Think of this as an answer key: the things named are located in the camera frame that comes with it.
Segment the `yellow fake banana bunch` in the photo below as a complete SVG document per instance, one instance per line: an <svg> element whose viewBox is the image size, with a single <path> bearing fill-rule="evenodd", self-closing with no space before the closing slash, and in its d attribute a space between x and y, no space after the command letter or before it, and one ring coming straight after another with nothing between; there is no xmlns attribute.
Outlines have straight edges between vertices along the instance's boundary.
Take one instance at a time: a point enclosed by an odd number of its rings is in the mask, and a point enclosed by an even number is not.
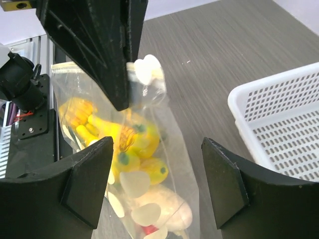
<svg viewBox="0 0 319 239"><path fill-rule="evenodd" d="M96 116L96 112L97 108L92 102L77 97L69 99L58 108L65 135L80 149L106 136L113 139L109 184L119 182L122 172L145 172L152 185L167 178L167 164L154 157L160 144L160 135L155 125L133 113L129 113L127 123L121 125Z"/></svg>

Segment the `clear dotted zip top bag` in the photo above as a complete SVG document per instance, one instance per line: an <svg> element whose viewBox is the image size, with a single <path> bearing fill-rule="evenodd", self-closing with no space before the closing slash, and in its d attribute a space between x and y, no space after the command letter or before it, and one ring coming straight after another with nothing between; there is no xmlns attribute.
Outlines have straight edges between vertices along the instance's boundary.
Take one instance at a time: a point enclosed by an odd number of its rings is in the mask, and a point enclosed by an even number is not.
<svg viewBox="0 0 319 239"><path fill-rule="evenodd" d="M133 239L214 239L181 129L153 55L128 62L129 106L118 111L76 63L51 66L64 140L79 152L113 141L105 198Z"/></svg>

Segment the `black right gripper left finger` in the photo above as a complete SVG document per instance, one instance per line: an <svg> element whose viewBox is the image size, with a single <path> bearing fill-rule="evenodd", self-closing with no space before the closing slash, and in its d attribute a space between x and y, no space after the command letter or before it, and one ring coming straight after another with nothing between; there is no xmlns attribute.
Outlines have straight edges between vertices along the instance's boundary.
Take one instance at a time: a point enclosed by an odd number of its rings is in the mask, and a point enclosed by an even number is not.
<svg viewBox="0 0 319 239"><path fill-rule="evenodd" d="M0 182L3 239L89 239L97 228L113 139L15 179Z"/></svg>

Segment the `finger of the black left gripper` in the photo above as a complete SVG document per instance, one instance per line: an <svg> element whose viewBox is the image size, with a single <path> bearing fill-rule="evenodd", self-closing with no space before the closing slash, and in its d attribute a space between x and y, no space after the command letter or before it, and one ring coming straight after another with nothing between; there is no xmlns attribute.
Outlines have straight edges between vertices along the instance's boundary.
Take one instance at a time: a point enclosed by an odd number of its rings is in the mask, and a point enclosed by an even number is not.
<svg viewBox="0 0 319 239"><path fill-rule="evenodd" d="M138 57L147 6L146 0L38 0L36 15L54 44L122 111L129 106L126 63Z"/></svg>

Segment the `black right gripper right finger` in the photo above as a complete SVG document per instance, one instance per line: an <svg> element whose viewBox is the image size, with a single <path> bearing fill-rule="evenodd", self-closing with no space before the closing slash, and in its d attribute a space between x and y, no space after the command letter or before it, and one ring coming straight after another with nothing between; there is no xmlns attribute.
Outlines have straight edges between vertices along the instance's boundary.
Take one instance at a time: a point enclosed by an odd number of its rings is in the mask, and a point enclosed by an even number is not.
<svg viewBox="0 0 319 239"><path fill-rule="evenodd" d="M289 177L210 138L202 155L216 227L225 239L316 239L319 185Z"/></svg>

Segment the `red fake chili pepper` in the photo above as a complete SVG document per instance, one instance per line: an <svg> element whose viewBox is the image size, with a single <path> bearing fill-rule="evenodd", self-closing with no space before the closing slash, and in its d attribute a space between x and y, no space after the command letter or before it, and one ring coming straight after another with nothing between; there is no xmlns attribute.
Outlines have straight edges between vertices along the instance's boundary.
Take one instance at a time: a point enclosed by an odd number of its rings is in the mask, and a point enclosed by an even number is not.
<svg viewBox="0 0 319 239"><path fill-rule="evenodd" d="M158 231L159 229L154 225L142 226L143 232L146 236Z"/></svg>

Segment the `white fake radish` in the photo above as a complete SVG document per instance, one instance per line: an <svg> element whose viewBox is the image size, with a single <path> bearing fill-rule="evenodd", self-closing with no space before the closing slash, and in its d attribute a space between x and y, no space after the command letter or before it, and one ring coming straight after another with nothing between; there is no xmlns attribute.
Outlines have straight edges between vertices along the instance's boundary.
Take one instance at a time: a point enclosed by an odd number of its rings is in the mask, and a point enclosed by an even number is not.
<svg viewBox="0 0 319 239"><path fill-rule="evenodd" d="M165 226L168 231L187 229L192 223L189 204L171 189L157 184L138 198L130 200L132 217L137 224L157 229Z"/></svg>

